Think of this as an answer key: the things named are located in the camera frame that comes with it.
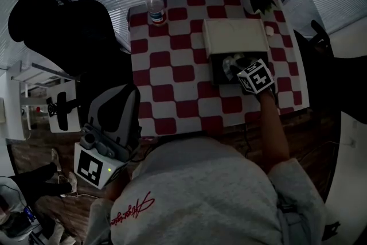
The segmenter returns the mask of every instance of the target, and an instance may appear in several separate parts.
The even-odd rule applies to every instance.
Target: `cable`
[[[137,162],[141,162],[141,161],[144,161],[146,158],[147,158],[147,156],[155,149],[155,148],[153,148],[152,150],[150,150],[151,148],[153,147],[153,145],[150,145],[148,148],[147,148],[147,150],[144,152],[144,155],[143,155],[143,158],[141,158],[141,159],[139,159],[139,160],[131,160],[131,162],[134,162],[134,163],[137,163]]]
[[[21,233],[21,234],[19,234],[19,235],[17,235],[17,236],[14,236],[14,237],[19,237],[19,236],[26,235],[26,234],[28,234],[29,232],[32,232],[35,228],[39,227],[40,225],[41,225],[41,224],[35,224],[35,225],[33,226],[33,228],[31,228],[28,232],[26,232],[26,233]]]
[[[7,185],[0,185],[0,187],[2,187],[2,186],[7,187],[7,188],[9,188],[9,189],[11,189],[11,190],[13,190],[13,191],[16,191],[16,192],[18,193],[19,202],[24,206],[24,208],[26,208],[26,207],[27,207],[27,205],[24,205],[24,203],[22,202],[21,194],[19,193],[19,191],[18,191],[18,190],[13,189],[13,188],[11,188],[11,187],[9,187],[9,186],[7,186]]]
[[[327,143],[333,143],[333,144],[340,144],[340,145],[345,145],[345,146],[352,146],[352,143],[350,144],[345,144],[345,143],[340,143],[340,142],[334,142],[334,141],[327,141],[315,148],[313,148],[311,151],[309,151],[308,153],[306,153],[298,162],[301,163],[306,157],[308,157],[311,153],[313,153],[314,151],[316,151],[316,149],[319,149],[321,146],[327,144]]]
[[[247,158],[247,155],[248,155],[249,152],[252,151],[252,148],[251,148],[250,143],[248,143],[248,140],[247,140],[247,125],[246,124],[245,124],[245,128],[244,128],[243,133],[244,133],[244,137],[245,137],[245,142],[247,144],[247,150],[245,152],[245,158]]]
[[[32,132],[31,132],[31,130],[29,130],[29,135],[28,135],[28,138],[26,138],[26,140],[29,140],[31,135],[32,135]]]
[[[67,206],[66,206],[66,204],[65,204],[65,202],[64,202],[64,199],[61,197],[61,201],[63,202],[63,204],[64,204],[64,208],[65,208],[65,211],[67,210]],[[67,216],[67,218],[68,218],[68,221],[69,221],[69,224],[71,225],[71,227],[74,229],[74,231],[75,231],[75,233],[76,233],[76,235],[79,237],[79,239],[80,239],[80,243],[81,243],[81,245],[83,245],[83,239],[81,238],[81,236],[79,235],[79,233],[78,233],[78,231],[76,230],[76,228],[74,227],[74,225],[72,224],[72,222],[71,222],[71,220],[70,220],[70,218],[69,218],[69,216],[66,214],[66,216]]]
[[[95,199],[99,199],[99,197],[97,196],[93,196],[93,195],[89,195],[89,194],[79,194],[78,191],[75,192],[76,193],[76,196],[72,196],[72,195],[65,195],[65,197],[74,197],[74,198],[79,198],[79,196],[89,196],[89,197],[92,197],[92,198],[95,198]]]
[[[60,177],[64,177],[66,178],[63,174],[59,174],[58,177],[57,177],[57,183],[60,184]],[[76,196],[72,196],[72,195],[65,195],[65,197],[74,197],[74,198],[79,198],[79,196],[89,196],[89,197],[92,197],[92,198],[95,198],[95,199],[99,199],[99,197],[97,196],[94,196],[94,195],[89,195],[89,194],[86,194],[86,193],[83,193],[83,194],[79,194],[78,191],[75,192],[76,193]]]

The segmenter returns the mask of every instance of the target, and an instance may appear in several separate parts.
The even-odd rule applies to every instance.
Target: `gray sweatshirt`
[[[154,150],[112,203],[91,206],[85,245],[283,244],[278,194],[294,201],[320,244],[325,210],[296,160],[266,175],[234,148],[210,138]]]

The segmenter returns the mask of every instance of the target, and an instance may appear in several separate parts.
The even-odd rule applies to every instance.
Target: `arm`
[[[130,176],[127,172],[127,168],[125,168],[117,179],[106,186],[104,198],[115,202],[116,199],[120,197],[123,189],[125,189],[128,183],[130,183]]]
[[[289,147],[272,93],[265,90],[259,96],[263,159],[265,170],[269,172],[273,166],[290,159]]]
[[[296,206],[310,244],[320,244],[326,219],[323,201],[298,161],[290,160],[287,138],[272,93],[260,93],[260,102],[263,158],[268,177],[282,203]]]
[[[106,186],[104,197],[93,202],[89,212],[85,245],[96,245],[110,241],[111,209],[129,182],[130,176],[125,169],[115,181]]]

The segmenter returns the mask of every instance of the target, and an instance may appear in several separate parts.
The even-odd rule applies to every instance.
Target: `sleeve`
[[[110,239],[111,209],[114,202],[97,199],[91,205],[85,245],[107,243]]]
[[[311,233],[311,244],[320,244],[326,221],[326,209],[316,187],[294,158],[274,166],[269,174],[276,192],[296,206]]]

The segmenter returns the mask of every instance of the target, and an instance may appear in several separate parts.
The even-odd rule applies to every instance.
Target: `white box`
[[[204,20],[202,31],[207,57],[219,53],[269,50],[262,20],[249,18]]]
[[[98,189],[116,179],[127,163],[103,156],[97,149],[87,150],[75,143],[74,173]]]

